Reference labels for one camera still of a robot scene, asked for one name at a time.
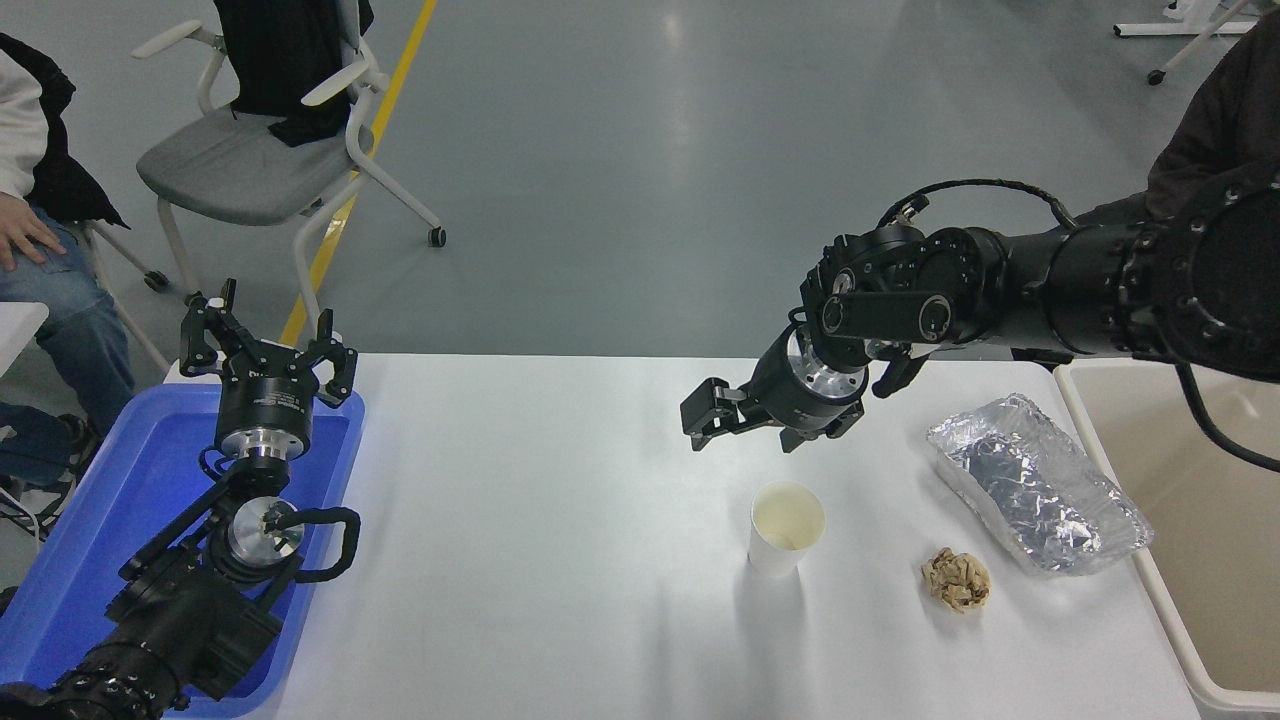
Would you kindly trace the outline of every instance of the person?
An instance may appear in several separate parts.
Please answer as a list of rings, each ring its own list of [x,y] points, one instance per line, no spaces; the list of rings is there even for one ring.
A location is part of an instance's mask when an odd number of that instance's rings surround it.
[[[46,55],[0,33],[0,301],[42,302],[36,342],[88,415],[0,402],[0,488],[54,488],[82,473],[133,396],[128,340],[64,223],[124,225],[68,154],[61,111],[76,87]]]
[[[1147,190],[1076,218],[1107,225],[1178,214],[1206,182],[1258,160],[1280,159],[1280,9],[1258,18],[1199,86]]]

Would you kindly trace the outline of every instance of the hand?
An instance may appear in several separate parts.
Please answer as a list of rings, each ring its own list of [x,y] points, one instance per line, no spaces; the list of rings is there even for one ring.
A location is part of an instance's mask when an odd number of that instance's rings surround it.
[[[18,269],[18,261],[13,256],[14,247],[32,263],[44,265],[45,254],[36,243],[67,255],[58,236],[31,211],[26,200],[0,192],[0,265],[10,273]]]

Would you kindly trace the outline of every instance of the chair armrest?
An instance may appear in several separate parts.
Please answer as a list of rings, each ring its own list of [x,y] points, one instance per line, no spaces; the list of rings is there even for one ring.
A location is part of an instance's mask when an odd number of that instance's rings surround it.
[[[173,26],[172,28],[161,32],[160,35],[143,42],[142,45],[138,45],[137,47],[133,49],[132,53],[129,53],[129,56],[137,58],[140,60],[150,58],[156,53],[173,47],[174,45],[178,44],[178,41],[186,37],[189,37],[192,40],[198,40],[200,42],[209,45],[214,50],[225,51],[221,37],[205,29],[204,23],[201,23],[200,20],[187,20],[184,23]]]
[[[347,90],[352,85],[356,85],[366,73],[369,73],[370,65],[369,60],[364,58],[356,58],[349,65],[342,68],[340,70],[326,77],[320,85],[315,86],[311,92],[302,96],[302,104],[310,108],[321,105],[330,97],[334,97],[339,92]],[[378,78],[369,78],[375,86],[380,86]]]

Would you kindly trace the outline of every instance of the yellow floor line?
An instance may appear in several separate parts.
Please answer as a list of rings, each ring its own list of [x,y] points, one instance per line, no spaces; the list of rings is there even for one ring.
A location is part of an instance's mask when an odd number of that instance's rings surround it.
[[[396,109],[396,101],[399,99],[399,91],[404,86],[404,78],[408,77],[410,67],[413,65],[413,56],[417,55],[417,46],[422,42],[422,33],[426,32],[426,24],[431,22],[431,13],[435,12],[435,1],[425,0],[422,3],[422,10],[417,14],[417,22],[413,23],[413,29],[404,44],[404,51],[401,53],[399,63],[396,64],[396,72],[392,73],[390,85],[387,88],[387,95],[383,97],[383,104],[378,108],[378,114],[374,115],[374,124],[370,127],[374,133],[374,147],[369,151],[370,156],[378,154],[378,143],[383,138],[383,131],[387,129],[392,110]],[[352,197],[334,213],[333,220],[329,222],[329,228],[324,233],[320,250],[316,251],[315,260],[311,261],[311,287],[316,291],[320,290],[320,283],[324,282],[324,275],[329,272],[329,263],[333,260],[334,251],[338,250],[338,241],[342,240],[342,232],[347,229],[347,218],[351,215],[351,209],[356,205],[357,197],[360,196]],[[306,325],[307,311],[302,306],[302,296],[298,296],[293,301],[293,311],[289,314],[288,322],[284,323],[284,331],[280,333],[280,343],[296,346]]]

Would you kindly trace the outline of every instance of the table surface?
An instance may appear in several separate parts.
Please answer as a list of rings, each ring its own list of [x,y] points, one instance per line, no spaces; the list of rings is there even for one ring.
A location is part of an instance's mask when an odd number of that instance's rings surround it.
[[[0,302],[0,374],[13,365],[47,316],[49,307],[40,302]]]
[[[931,468],[928,427],[1010,392],[1074,434],[1048,373],[931,363],[838,441],[692,452],[680,401],[753,365],[361,356],[356,564],[252,716],[1198,717],[1130,562],[1032,578]],[[776,580],[746,546],[777,479],[828,524]],[[942,546],[988,565],[986,607],[924,591]]]

